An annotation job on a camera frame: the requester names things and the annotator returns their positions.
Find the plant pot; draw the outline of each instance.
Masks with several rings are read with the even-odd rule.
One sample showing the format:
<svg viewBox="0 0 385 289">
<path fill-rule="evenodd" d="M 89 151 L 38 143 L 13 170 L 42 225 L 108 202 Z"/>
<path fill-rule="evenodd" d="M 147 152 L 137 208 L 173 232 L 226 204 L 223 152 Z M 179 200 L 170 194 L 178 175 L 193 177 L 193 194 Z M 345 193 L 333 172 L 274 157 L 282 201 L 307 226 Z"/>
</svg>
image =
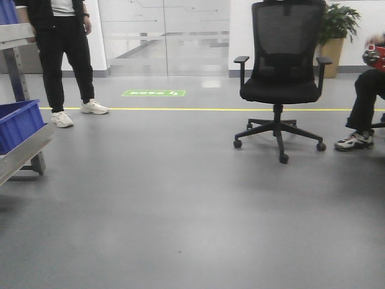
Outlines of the plant pot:
<svg viewBox="0 0 385 289">
<path fill-rule="evenodd" d="M 321 46 L 319 54 L 329 56 L 333 61 L 332 64 L 325 66 L 325 78 L 336 77 L 344 40 L 344 38 L 329 39 L 324 46 Z"/>
</svg>

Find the glass wall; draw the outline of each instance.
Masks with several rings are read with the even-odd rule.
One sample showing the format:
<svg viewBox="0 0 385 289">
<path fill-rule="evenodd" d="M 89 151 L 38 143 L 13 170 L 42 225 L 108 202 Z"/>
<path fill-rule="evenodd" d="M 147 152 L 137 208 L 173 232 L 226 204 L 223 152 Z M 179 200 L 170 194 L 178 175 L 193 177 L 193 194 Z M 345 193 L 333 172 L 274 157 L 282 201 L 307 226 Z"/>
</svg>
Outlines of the glass wall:
<svg viewBox="0 0 385 289">
<path fill-rule="evenodd" d="M 111 75 L 227 76 L 230 0 L 99 0 Z"/>
</svg>

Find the chair armrest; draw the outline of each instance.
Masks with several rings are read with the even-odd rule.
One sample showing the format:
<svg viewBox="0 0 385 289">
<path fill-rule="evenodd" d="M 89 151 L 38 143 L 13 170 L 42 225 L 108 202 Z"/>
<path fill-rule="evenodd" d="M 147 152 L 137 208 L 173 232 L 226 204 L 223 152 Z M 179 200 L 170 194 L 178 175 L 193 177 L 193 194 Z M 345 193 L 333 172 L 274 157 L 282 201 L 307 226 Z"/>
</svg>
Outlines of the chair armrest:
<svg viewBox="0 0 385 289">
<path fill-rule="evenodd" d="M 322 65 L 322 64 L 328 65 L 328 64 L 333 63 L 333 61 L 331 60 L 331 58 L 329 56 L 318 56 L 317 62 L 319 65 Z"/>
<path fill-rule="evenodd" d="M 317 62 L 319 64 L 319 76 L 318 76 L 318 90 L 319 95 L 322 94 L 322 86 L 324 85 L 325 65 L 333 63 L 329 56 L 318 56 Z"/>
<path fill-rule="evenodd" d="M 235 60 L 234 63 L 245 63 L 247 60 L 249 60 L 249 56 L 238 56 Z"/>
<path fill-rule="evenodd" d="M 249 56 L 238 56 L 234 59 L 234 63 L 239 63 L 241 65 L 241 74 L 239 79 L 241 80 L 241 88 L 245 84 L 245 62 L 249 59 Z"/>
</svg>

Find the green floor sign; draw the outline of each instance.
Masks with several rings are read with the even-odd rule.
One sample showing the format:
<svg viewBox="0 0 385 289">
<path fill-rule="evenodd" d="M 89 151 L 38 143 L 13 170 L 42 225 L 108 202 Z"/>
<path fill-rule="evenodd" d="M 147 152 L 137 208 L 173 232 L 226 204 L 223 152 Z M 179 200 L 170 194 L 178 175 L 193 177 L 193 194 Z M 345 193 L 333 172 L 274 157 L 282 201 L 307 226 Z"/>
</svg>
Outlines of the green floor sign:
<svg viewBox="0 0 385 289">
<path fill-rule="evenodd" d="M 127 90 L 122 96 L 185 96 L 186 90 Z"/>
</svg>

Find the hand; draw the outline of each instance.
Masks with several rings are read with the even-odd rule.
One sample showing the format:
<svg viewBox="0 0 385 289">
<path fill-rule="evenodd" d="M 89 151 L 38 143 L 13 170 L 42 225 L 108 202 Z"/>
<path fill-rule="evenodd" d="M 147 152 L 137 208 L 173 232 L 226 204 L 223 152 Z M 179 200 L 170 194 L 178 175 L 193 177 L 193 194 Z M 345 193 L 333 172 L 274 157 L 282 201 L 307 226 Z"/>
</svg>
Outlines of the hand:
<svg viewBox="0 0 385 289">
<path fill-rule="evenodd" d="M 385 43 L 385 36 L 383 34 L 376 34 L 366 39 L 365 45 L 369 45 L 369 44 L 378 45 L 383 43 Z"/>
<path fill-rule="evenodd" d="M 91 33 L 91 20 L 88 16 L 84 16 L 84 20 L 83 20 L 83 24 L 84 24 L 84 29 L 85 29 L 85 34 L 86 35 L 89 35 Z"/>
</svg>

